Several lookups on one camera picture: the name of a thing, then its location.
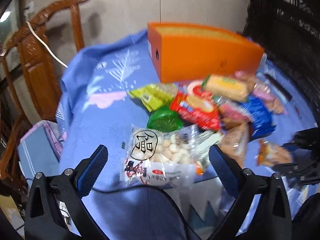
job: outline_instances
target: beige wall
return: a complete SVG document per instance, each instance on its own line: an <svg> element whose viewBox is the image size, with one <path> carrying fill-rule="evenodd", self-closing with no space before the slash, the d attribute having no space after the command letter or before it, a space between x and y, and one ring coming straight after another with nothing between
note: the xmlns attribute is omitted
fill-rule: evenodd
<svg viewBox="0 0 320 240"><path fill-rule="evenodd" d="M25 6L31 0L22 0ZM35 11L54 0L33 0ZM80 5L81 22L86 46L99 43L111 43L123 36L146 28L148 21L181 21L214 25L233 31L242 31L247 16L249 0L89 0ZM47 24L49 46L65 63L70 62L76 53L70 13L57 13ZM55 64L57 77L63 73L63 67ZM32 103L25 107L32 108Z"/></svg>

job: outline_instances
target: plastic wrapper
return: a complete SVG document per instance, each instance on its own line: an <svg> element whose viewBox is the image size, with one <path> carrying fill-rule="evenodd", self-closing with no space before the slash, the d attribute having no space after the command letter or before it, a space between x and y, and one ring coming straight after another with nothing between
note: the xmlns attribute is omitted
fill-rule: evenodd
<svg viewBox="0 0 320 240"><path fill-rule="evenodd" d="M292 162L290 152L287 149L263 139L260 139L259 143L260 150L257 165L272 167L276 164Z"/></svg>
<svg viewBox="0 0 320 240"><path fill-rule="evenodd" d="M122 180L127 185L190 186L196 173L196 135L195 125L170 133L133 126Z"/></svg>
<svg viewBox="0 0 320 240"><path fill-rule="evenodd" d="M155 129L160 132L172 132L183 127L183 122L175 111L168 106L161 106L154 111L148 121L147 128Z"/></svg>
<svg viewBox="0 0 320 240"><path fill-rule="evenodd" d="M239 104L253 117L251 139L265 136L276 129L271 113L265 108L261 99L249 95L248 102Z"/></svg>
<svg viewBox="0 0 320 240"><path fill-rule="evenodd" d="M197 124L204 130L220 129L218 108L210 100L193 95L186 95L178 91L170 105L183 119Z"/></svg>
<svg viewBox="0 0 320 240"><path fill-rule="evenodd" d="M222 134L211 130L205 131L197 135L196 140L198 143L198 162L196 174L201 176L210 165L209 149L212 145L217 144L221 146Z"/></svg>
<svg viewBox="0 0 320 240"><path fill-rule="evenodd" d="M169 105L178 92L175 84L149 84L147 86L128 91L131 98L139 98L149 112Z"/></svg>
<svg viewBox="0 0 320 240"><path fill-rule="evenodd" d="M236 78L245 81L252 95L263 100L266 108L274 114L284 114L285 110L278 98L270 91L270 88L259 80L255 75L244 71L237 71Z"/></svg>
<svg viewBox="0 0 320 240"><path fill-rule="evenodd" d="M202 84L202 89L215 96L223 96L237 102L246 101L249 94L245 82L219 75L208 76Z"/></svg>
<svg viewBox="0 0 320 240"><path fill-rule="evenodd" d="M248 124L244 123L225 133L220 149L243 168L248 142L249 127Z"/></svg>
<svg viewBox="0 0 320 240"><path fill-rule="evenodd" d="M208 91L203 91L201 87L202 83L203 83L203 80L192 81L187 87L187 93L189 95L201 97L207 100L212 100L212 97L213 97L212 93Z"/></svg>
<svg viewBox="0 0 320 240"><path fill-rule="evenodd" d="M221 120L226 129L239 126L243 123L253 122L253 117L239 104L231 100L213 96L210 92L203 91L201 88L202 81L193 81L187 87L187 93L194 96L199 96L207 100L212 100L219 109L220 114L223 116Z"/></svg>
<svg viewBox="0 0 320 240"><path fill-rule="evenodd" d="M252 115L239 104L223 97L214 97L214 102L219 107L219 112L223 117L240 123L253 122Z"/></svg>

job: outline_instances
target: bed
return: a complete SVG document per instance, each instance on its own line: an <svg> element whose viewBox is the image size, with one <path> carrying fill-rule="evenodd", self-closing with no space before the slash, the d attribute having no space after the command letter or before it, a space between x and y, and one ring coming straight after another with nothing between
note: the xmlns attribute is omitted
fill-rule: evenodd
<svg viewBox="0 0 320 240"><path fill-rule="evenodd" d="M271 86L288 114L273 116L277 127L267 139L282 145L289 142L296 131L315 127L312 111L292 81L269 60L258 70L257 76L264 80L264 73L274 77L294 98L291 102L286 101ZM98 145L107 146L108 162L83 202L111 239L137 239L135 234L127 234L123 228L131 228L147 238L157 232L158 238L154 239L177 239L181 236L180 226L169 219L174 214L163 201L159 203L158 195L141 189L121 191L125 186L120 183L120 169L126 155L122 142L128 140L131 124L145 127L149 118L145 108L131 100L125 91L154 82L159 82L159 79L149 56L146 31L129 35L114 44L83 49L62 77L62 96L56 118L67 140L61 155L60 172L74 168L82 159L88 158ZM244 166L255 174L270 176L274 172L270 168L256 166L258 147L257 140L249 143ZM316 192L317 186L298 187L287 182L285 177L283 180L293 217L306 198ZM225 195L212 167L203 176L196 177L195 181L192 190L183 193L183 196L173 189L166 191L191 228L206 239L223 219L233 200ZM257 203L258 198L252 202L239 233L248 227ZM157 229L146 229L149 223L150 227ZM167 235L160 230L162 227L170 228Z"/></svg>

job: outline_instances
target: blue snack bag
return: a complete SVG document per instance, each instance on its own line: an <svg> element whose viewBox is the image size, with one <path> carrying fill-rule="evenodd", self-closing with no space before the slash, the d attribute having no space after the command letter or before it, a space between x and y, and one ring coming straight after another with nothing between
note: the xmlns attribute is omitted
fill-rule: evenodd
<svg viewBox="0 0 320 240"><path fill-rule="evenodd" d="M239 105L246 109L253 117L251 139L262 137L272 133L276 129L276 126L272 123L272 115L266 109L261 99L249 95L247 102L239 103Z"/></svg>

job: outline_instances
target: orange box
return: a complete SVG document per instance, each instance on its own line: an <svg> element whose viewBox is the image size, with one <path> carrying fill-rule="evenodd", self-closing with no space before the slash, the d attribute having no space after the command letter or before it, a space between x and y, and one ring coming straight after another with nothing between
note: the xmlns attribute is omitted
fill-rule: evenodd
<svg viewBox="0 0 320 240"><path fill-rule="evenodd" d="M186 23L148 23L149 52L161 82L209 74L255 73L264 49L228 30Z"/></svg>

